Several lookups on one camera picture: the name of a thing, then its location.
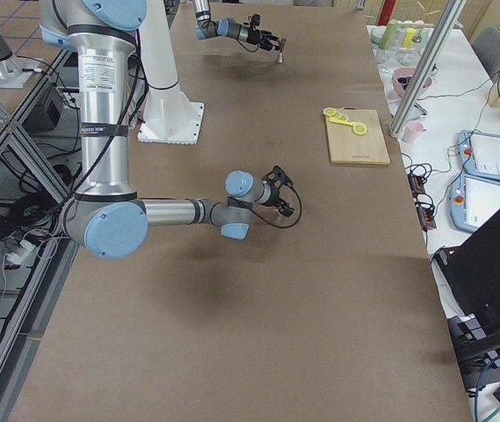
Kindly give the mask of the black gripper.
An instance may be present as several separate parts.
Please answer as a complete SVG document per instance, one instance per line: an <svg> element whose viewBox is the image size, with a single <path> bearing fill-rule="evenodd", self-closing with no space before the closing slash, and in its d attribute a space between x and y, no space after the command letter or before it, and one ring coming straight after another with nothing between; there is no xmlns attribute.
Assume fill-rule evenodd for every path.
<svg viewBox="0 0 500 422"><path fill-rule="evenodd" d="M278 212L283 216L292 216L294 213L294 208L279 196L280 188L276 187L275 184L265 183L264 184L264 194L262 195L262 205L264 207L275 207Z"/></svg>
<svg viewBox="0 0 500 422"><path fill-rule="evenodd" d="M245 42L258 46L265 51L279 51L279 45L271 43L271 40L279 40L279 36L263 30L251 31L246 28Z"/></svg>

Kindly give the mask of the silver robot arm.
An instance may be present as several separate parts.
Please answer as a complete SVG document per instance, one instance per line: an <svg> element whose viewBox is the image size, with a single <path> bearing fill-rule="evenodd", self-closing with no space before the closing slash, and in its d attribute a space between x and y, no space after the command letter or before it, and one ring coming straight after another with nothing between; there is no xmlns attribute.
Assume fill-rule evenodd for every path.
<svg viewBox="0 0 500 422"><path fill-rule="evenodd" d="M293 183L279 167L261 178L231 172L225 202L138 197L128 174L129 121L142 113L144 142L193 145L204 114L180 88L162 2L43 1L40 14L44 41L78 60L83 175L61 206L72 240L117 259L136 251L153 225L212 224L242 240L256 206L300 220L301 206L281 196Z"/></svg>
<svg viewBox="0 0 500 422"><path fill-rule="evenodd" d="M199 40L209 40L216 37L226 37L236 40L243 47L245 44L256 46L266 51L283 52L286 40L271 31L260 29L261 16L257 13L248 16L248 21L238 23L234 18L212 19L210 3L207 0L193 2L195 18L195 34Z"/></svg>

